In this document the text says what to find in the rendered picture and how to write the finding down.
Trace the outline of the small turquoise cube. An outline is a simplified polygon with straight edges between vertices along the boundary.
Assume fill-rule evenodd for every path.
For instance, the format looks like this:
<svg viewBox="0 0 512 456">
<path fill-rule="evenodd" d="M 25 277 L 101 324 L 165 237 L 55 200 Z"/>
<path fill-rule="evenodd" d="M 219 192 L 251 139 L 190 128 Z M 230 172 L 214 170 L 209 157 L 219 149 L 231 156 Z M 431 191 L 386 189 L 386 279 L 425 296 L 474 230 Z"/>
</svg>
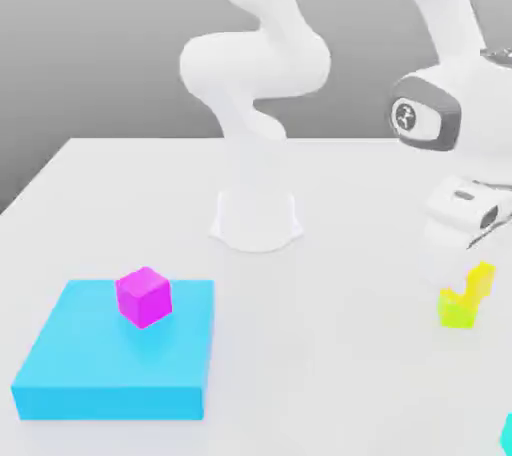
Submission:
<svg viewBox="0 0 512 456">
<path fill-rule="evenodd" d="M 506 416 L 499 443 L 505 456 L 512 456 L 512 412 Z"/>
</svg>

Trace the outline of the large blue box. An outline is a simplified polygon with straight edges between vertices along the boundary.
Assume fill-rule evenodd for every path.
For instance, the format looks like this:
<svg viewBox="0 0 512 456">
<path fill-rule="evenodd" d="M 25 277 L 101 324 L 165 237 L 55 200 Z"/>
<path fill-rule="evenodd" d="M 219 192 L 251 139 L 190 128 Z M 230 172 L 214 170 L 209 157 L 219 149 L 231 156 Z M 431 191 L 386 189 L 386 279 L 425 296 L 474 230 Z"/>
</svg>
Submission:
<svg viewBox="0 0 512 456">
<path fill-rule="evenodd" d="M 11 385 L 22 420 L 201 420 L 215 289 L 174 281 L 173 311 L 139 329 L 111 280 L 66 284 Z"/>
</svg>

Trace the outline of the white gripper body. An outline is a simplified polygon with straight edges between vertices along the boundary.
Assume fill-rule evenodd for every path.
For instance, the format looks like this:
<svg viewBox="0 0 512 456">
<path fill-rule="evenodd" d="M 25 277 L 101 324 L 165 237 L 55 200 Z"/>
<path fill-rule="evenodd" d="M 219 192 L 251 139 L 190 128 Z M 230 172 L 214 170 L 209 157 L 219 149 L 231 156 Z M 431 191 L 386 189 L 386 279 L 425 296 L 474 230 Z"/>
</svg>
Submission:
<svg viewBox="0 0 512 456">
<path fill-rule="evenodd" d="M 512 216 L 479 234 L 429 219 L 419 257 L 423 278 L 431 286 L 462 286 L 482 262 L 498 267 L 512 253 Z"/>
</svg>

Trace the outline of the small yellow cube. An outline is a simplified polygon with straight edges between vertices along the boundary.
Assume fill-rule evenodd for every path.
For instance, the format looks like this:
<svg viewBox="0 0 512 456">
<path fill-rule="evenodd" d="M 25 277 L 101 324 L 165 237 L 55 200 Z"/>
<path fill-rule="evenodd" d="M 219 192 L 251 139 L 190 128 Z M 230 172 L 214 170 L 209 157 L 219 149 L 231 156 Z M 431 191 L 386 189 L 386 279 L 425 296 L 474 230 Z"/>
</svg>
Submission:
<svg viewBox="0 0 512 456">
<path fill-rule="evenodd" d="M 470 329 L 474 326 L 481 301 L 491 293 L 495 272 L 494 265 L 481 262 L 468 272 L 462 294 L 451 288 L 440 291 L 437 312 L 443 327 Z"/>
</svg>

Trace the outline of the small magenta cube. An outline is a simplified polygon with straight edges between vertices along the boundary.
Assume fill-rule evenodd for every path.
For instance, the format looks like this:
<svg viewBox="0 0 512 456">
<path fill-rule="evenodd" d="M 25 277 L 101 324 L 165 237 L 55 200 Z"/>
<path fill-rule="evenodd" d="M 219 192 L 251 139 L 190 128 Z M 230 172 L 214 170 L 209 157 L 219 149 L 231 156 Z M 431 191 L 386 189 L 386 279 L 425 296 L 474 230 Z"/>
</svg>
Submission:
<svg viewBox="0 0 512 456">
<path fill-rule="evenodd" d="M 142 267 L 115 281 L 119 312 L 145 329 L 173 311 L 170 281 L 150 267 Z"/>
</svg>

